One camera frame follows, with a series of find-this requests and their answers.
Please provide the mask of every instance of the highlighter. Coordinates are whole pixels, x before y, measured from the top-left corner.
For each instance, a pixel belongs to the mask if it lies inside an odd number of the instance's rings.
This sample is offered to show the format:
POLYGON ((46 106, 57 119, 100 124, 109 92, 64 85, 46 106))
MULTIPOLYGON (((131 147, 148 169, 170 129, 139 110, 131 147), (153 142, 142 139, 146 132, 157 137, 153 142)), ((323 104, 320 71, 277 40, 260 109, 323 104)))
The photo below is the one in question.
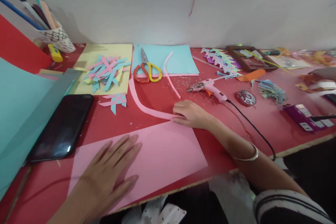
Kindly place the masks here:
POLYGON ((56 47, 54 47, 53 44, 48 44, 48 47, 49 47, 49 50, 50 50, 52 60, 55 61, 55 62, 62 62, 63 58, 62 58, 59 50, 56 47))

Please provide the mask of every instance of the red scissors handle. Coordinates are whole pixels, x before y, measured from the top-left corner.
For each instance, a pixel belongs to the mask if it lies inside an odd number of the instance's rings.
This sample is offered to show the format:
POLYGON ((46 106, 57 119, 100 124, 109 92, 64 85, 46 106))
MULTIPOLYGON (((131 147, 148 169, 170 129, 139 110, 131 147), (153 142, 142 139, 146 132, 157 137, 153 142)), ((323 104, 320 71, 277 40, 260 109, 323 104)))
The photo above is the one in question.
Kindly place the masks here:
POLYGON ((146 77, 147 77, 147 80, 139 80, 138 78, 137 78, 137 71, 138 71, 138 69, 140 68, 140 65, 138 65, 135 69, 134 69, 134 72, 133 72, 133 76, 134 76, 134 79, 137 81, 137 82, 140 82, 140 83, 142 83, 142 84, 146 84, 146 83, 148 83, 149 82, 149 75, 148 75, 148 73, 147 73, 147 71, 146 71, 146 69, 145 69, 145 64, 141 64, 141 69, 143 70, 143 72, 145 73, 145 75, 146 75, 146 77))

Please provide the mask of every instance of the hot glue gun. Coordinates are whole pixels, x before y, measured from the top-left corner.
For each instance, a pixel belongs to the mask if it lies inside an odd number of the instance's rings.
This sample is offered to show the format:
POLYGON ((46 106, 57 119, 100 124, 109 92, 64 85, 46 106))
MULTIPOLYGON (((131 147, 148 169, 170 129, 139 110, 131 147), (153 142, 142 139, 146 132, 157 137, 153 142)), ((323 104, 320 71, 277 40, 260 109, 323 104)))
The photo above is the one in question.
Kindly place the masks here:
POLYGON ((227 100, 227 97, 225 94, 214 87, 214 83, 215 81, 213 79, 206 79, 194 84, 190 89, 187 90, 187 92, 198 92, 204 89, 209 96, 213 94, 220 103, 224 103, 227 100))

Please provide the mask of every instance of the table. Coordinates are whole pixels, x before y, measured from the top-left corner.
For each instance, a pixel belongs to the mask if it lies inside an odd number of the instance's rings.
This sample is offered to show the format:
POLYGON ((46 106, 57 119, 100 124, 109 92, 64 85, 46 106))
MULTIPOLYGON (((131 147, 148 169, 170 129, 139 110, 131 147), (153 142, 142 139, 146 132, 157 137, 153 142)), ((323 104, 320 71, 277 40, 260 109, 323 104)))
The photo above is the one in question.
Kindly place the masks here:
MULTIPOLYGON (((64 71, 66 68, 71 68, 83 49, 83 47, 76 46, 75 52, 64 54, 62 66, 57 70, 64 71)), ((200 51, 200 48, 191 48, 192 55, 199 59, 204 59, 200 51)), ((272 152, 265 141, 231 104, 223 106, 218 103, 216 98, 207 97, 205 92, 186 92, 186 90, 196 82, 206 78, 217 77, 217 70, 215 68, 199 61, 195 61, 195 63, 200 71, 199 76, 179 76, 171 78, 181 95, 181 100, 188 99, 197 103, 207 112, 219 118, 233 131, 247 138, 239 121, 240 119, 247 130, 253 135, 257 147, 265 154, 271 155, 272 152)), ((286 91, 288 103, 304 104, 313 115, 336 113, 336 107, 321 97, 322 92, 308 94, 294 86, 301 82, 297 77, 298 75, 306 74, 311 70, 311 68, 293 70, 291 72, 294 76, 291 76, 277 69, 276 71, 266 73, 266 75, 260 79, 269 79, 277 84, 286 91)), ((257 103, 254 107, 244 107, 234 98, 236 91, 250 89, 251 84, 249 82, 240 82, 235 78, 228 80, 222 79, 216 81, 215 86, 226 94, 228 99, 234 102, 252 123, 254 123, 259 131, 272 144, 276 153, 279 153, 278 156, 288 155, 299 149, 306 148, 309 145, 329 140, 335 135, 336 126, 328 128, 325 131, 317 132, 316 134, 304 132, 294 123, 291 117, 285 112, 280 111, 271 100, 263 99, 257 91, 257 85, 255 85, 252 91, 257 99, 257 103)), ((174 103, 178 101, 167 78, 163 78, 159 82, 159 85, 154 83, 148 85, 136 83, 135 87, 141 103, 151 109, 171 113, 174 103), (160 99, 154 99, 151 95, 154 92, 160 94, 160 99)), ((109 109, 97 105, 100 99, 100 96, 94 97, 95 101, 88 115, 78 146, 166 122, 164 119, 155 118, 140 111, 130 91, 128 91, 127 95, 127 107, 118 106, 116 116, 109 109)), ((134 203, 144 202, 162 194, 172 193, 236 168, 225 149, 209 132, 201 129, 194 129, 194 131, 209 166, 149 194, 134 203)), ((35 164, 31 168, 27 182, 11 211, 8 223, 46 223, 67 197, 73 161, 74 154, 68 158, 59 160, 60 166, 56 161, 35 164)), ((25 166, 19 171, 5 197, 0 202, 0 209, 2 209, 0 215, 1 220, 7 215, 10 202, 13 200, 19 184, 28 169, 29 168, 25 166)))

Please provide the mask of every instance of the silver bangle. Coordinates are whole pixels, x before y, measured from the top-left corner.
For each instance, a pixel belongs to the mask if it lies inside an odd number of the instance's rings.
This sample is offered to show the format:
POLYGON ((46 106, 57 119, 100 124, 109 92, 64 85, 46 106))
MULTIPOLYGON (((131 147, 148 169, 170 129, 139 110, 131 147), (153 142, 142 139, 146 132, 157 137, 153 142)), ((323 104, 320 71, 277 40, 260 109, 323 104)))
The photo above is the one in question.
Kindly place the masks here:
POLYGON ((250 142, 250 144, 252 144, 252 146, 254 147, 254 150, 255 150, 255 154, 252 158, 250 158, 250 159, 238 159, 238 158, 234 157, 234 159, 237 159, 239 161, 253 161, 253 160, 256 160, 257 157, 259 156, 259 150, 253 143, 250 142))

